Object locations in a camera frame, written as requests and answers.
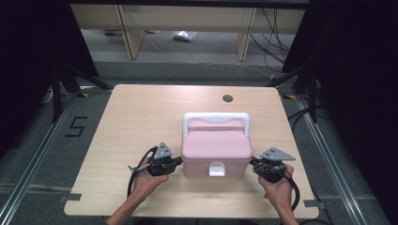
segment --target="hand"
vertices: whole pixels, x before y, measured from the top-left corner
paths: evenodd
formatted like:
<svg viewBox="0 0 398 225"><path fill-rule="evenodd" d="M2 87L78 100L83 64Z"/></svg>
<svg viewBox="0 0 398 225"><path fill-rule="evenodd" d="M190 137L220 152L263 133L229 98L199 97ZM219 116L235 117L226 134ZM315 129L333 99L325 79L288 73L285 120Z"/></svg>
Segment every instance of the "hand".
<svg viewBox="0 0 398 225"><path fill-rule="evenodd" d="M142 165L146 165L149 157L144 159ZM131 195L139 196L143 202L161 183L169 179L168 175L151 176L147 171L141 171L134 180Z"/></svg>
<svg viewBox="0 0 398 225"><path fill-rule="evenodd" d="M144 159L146 165L149 157ZM131 195L120 207L106 220L110 225L125 224L134 210L148 197L161 183L167 181L167 175L151 176L147 171L138 172L134 180Z"/></svg>
<svg viewBox="0 0 398 225"><path fill-rule="evenodd" d="M293 176L294 168L286 163L284 163L284 167L287 170L286 176ZM264 198L269 199L282 219L283 224L297 224L291 208L293 188L290 183L285 178L282 178L278 183L272 184L262 176L258 177L258 183L266 191Z"/></svg>

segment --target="floor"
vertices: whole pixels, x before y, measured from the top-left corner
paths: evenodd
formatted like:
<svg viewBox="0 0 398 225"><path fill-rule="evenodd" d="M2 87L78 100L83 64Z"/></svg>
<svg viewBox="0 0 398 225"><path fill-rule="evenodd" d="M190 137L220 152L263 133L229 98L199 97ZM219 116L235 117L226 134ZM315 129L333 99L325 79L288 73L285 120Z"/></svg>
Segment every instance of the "floor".
<svg viewBox="0 0 398 225"><path fill-rule="evenodd" d="M283 65L279 60L270 56L265 57L264 52L252 39L246 61L239 62L234 37L226 33L197 33L189 42L174 40L174 32L171 31L146 34L135 60L128 59L122 37L105 36L101 30L82 30L82 33L98 67L99 76L111 82L125 78L118 77L118 74L112 77L109 71L113 70L107 67L108 63L138 66L168 64L171 67L176 65L232 67L260 76L265 75L268 79L272 75L280 75L278 71ZM267 46L261 34L253 34L253 36L258 43ZM293 39L294 36L280 36L281 42L287 47ZM283 59L280 48L268 46L268 49ZM267 66L267 69L259 69L264 66ZM90 85L84 81L81 84L82 86ZM286 97L292 94L289 85L281 85L279 89L280 93ZM19 186L20 178L30 173L26 171L26 168L29 167L31 158L36 156L38 149L47 147L43 146L43 140L49 141L50 150L44 151L42 161L34 171L31 171L34 175L27 183L26 194L23 192L24 197L17 202L18 209L11 213L8 223L92 224L99 219L98 217L68 217L63 212L63 205L80 170L79 165L84 160L86 149L109 96L109 92L103 91L91 94L90 101L84 97L72 99L70 95L65 96L65 102L71 101L68 108L69 114L63 118L59 127L54 127L49 119L52 117L52 105L43 104L36 119L27 127L20 141L0 160L0 203L6 204L10 193L15 191L14 187ZM295 98L298 99L283 99L286 115L291 115L306 107L305 97ZM73 139L74 142L71 143L71 139L66 138L73 132L69 126L73 118L82 114L89 115L89 119L84 120L84 126L87 129L82 137ZM313 124L311 118L304 115L304 119L301 118L297 123L292 120L291 125L295 124L296 127L294 131L296 142L310 182L327 206L334 224L389 224L372 191L362 179L355 162L349 158L349 154L344 149L344 144L332 121L329 120L328 112L321 109L317 111L317 115L319 118L317 124ZM55 135L49 137L49 130L54 131ZM328 221L327 214L323 210L319 218Z"/></svg>

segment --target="wire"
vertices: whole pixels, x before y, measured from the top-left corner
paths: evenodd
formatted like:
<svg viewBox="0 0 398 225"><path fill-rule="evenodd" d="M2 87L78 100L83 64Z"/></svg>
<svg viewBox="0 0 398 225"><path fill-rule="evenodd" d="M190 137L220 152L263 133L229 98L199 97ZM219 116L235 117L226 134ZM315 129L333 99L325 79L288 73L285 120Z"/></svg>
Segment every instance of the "wire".
<svg viewBox="0 0 398 225"><path fill-rule="evenodd" d="M281 175L282 177L284 177L289 182L289 184L292 186L292 188L295 190L296 197L295 197L295 201L292 204L292 211L295 211L296 207L299 205L299 187L296 184L296 182L293 180L292 174L290 174L290 172L287 170L284 170L284 171L286 173L288 173L290 175L290 177L286 176L285 174L282 174L278 171L275 171L275 172L278 173L279 175Z"/></svg>
<svg viewBox="0 0 398 225"><path fill-rule="evenodd" d="M261 35L263 36L263 38L266 40L266 41L268 41L269 42L269 44L271 44L273 47L276 47L276 48L281 48L281 46L278 46L278 45L276 45L276 44L274 44L274 43L272 43L272 41L270 40L270 39L268 39L265 35L264 35L264 33L261 33Z"/></svg>
<svg viewBox="0 0 398 225"><path fill-rule="evenodd" d="M300 114L300 113L302 113L302 112L304 112L304 111L307 111L307 109L300 110L300 111L298 111L298 112L296 112L296 113L294 113L294 114L288 116L288 117L287 117L287 120L290 120L291 118L295 117L296 115L298 115L298 114Z"/></svg>
<svg viewBox="0 0 398 225"><path fill-rule="evenodd" d="M250 34L250 36L252 37L254 43L257 45L257 47L258 47L260 50L262 50L263 52L269 54L270 56L272 56L273 58L275 58L276 60L278 60L280 63L282 63L282 64L284 63L284 60L282 60L281 58L279 58L278 56L276 56L276 54L270 52L270 51L267 49L268 45L267 45L266 47L264 47L264 46L262 46L261 44L259 44L259 43L257 42L257 40L253 37L253 34Z"/></svg>
<svg viewBox="0 0 398 225"><path fill-rule="evenodd" d="M146 38L152 45L153 47L155 47L155 49L159 50L159 52L163 53L163 51L161 50L161 48L159 48L155 43L152 42L152 40L150 38Z"/></svg>
<svg viewBox="0 0 398 225"><path fill-rule="evenodd" d="M312 187L311 185L310 185L310 188L311 188L311 191L313 192L313 194L314 194L316 200L317 200L319 203L323 203L322 200L319 198L318 194L315 192L315 190L313 189L313 187ZM303 225L303 224L310 223L310 222L318 222L318 223L327 224L327 225L334 225L333 221L331 220L331 216L330 216L330 214L329 214L329 212L328 212L327 207L325 206L324 203L323 203L323 205L324 205L324 207L325 207L325 208L324 208L324 212L325 212L325 214L326 214L326 216L327 216L329 222L326 222L326 221L321 220L321 219L319 219L319 218L313 218L313 219L309 219L309 220L304 220L304 221L300 222L299 225Z"/></svg>
<svg viewBox="0 0 398 225"><path fill-rule="evenodd" d="M260 171L261 169L264 169L264 168L266 168L267 171L269 171L273 168L273 166L267 165L267 164L261 164L258 167L253 167L253 173L257 173L258 171Z"/></svg>
<svg viewBox="0 0 398 225"><path fill-rule="evenodd" d="M296 127L296 124L297 124L298 120L300 119L300 117L303 114L307 113L308 111L309 111L308 109L303 110L303 112L301 112L301 114L296 118L296 120L295 120L295 122L293 123L293 126L292 126L292 133L295 132L295 127Z"/></svg>
<svg viewBox="0 0 398 225"><path fill-rule="evenodd" d="M277 8L274 8L274 24L273 25L271 24L271 22L270 22L270 20L269 20L269 18L267 16L267 13L266 13L266 11L264 9L263 9L263 13L264 13L264 16L267 19L269 28L271 29L271 36L269 37L269 41L271 41L271 37L272 37L272 34L273 34L275 36L275 38L278 40L278 43L279 43L279 47L278 48L280 48L280 49L286 48L289 51L290 50L289 47L287 47L285 44L283 44L281 42L281 40L279 39L278 24L277 24L277 15L278 15Z"/></svg>
<svg viewBox="0 0 398 225"><path fill-rule="evenodd" d="M156 150L158 150L158 146L155 146L155 147L147 150L146 153L144 154L143 158L141 158L140 163L138 163L137 168L141 167L141 165L143 164L145 158L149 155L149 153L155 153ZM127 197L129 197L131 195L132 183L134 183L134 179L137 176L137 174L138 174L138 172L136 172L136 171L131 173L129 185L127 187Z"/></svg>

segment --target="pink plastic case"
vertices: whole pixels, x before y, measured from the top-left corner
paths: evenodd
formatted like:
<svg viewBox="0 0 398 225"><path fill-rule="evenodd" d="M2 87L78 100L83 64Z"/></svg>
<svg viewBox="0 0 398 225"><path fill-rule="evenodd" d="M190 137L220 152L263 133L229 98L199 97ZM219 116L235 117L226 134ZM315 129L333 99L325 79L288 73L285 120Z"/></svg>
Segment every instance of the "pink plastic case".
<svg viewBox="0 0 398 225"><path fill-rule="evenodd" d="M182 160L187 176L241 176L252 156L248 114L189 112L184 115Z"/></svg>

